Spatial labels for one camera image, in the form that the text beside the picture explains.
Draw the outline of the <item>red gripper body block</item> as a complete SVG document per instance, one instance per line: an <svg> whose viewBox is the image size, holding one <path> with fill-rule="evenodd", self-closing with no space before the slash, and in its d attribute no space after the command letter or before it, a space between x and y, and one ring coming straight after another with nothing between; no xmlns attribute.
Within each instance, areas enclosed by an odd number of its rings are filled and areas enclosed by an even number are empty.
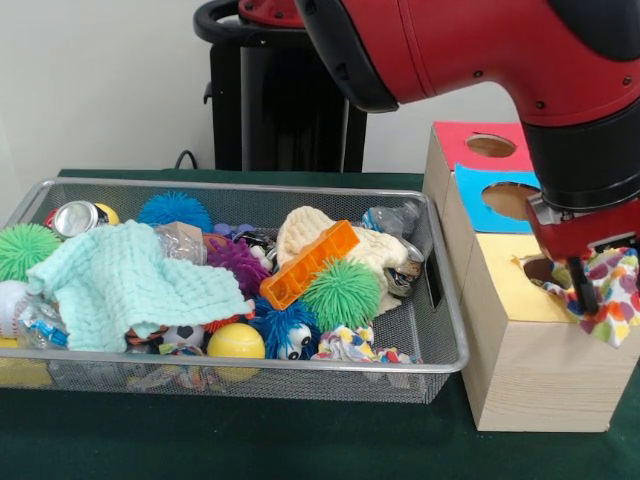
<svg viewBox="0 0 640 480"><path fill-rule="evenodd" d="M531 196L525 211L541 252L551 260L639 245L638 199L594 212L571 213L554 210L541 196Z"/></svg>

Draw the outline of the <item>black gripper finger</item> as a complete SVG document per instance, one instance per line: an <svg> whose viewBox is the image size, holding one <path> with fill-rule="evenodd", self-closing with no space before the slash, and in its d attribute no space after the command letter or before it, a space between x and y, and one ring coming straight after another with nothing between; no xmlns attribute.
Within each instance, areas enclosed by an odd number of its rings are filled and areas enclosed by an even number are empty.
<svg viewBox="0 0 640 480"><path fill-rule="evenodd" d="M593 284L586 276L582 260L579 257L571 257L567 260L567 266L578 303L583 312L596 314L599 310L598 301Z"/></svg>

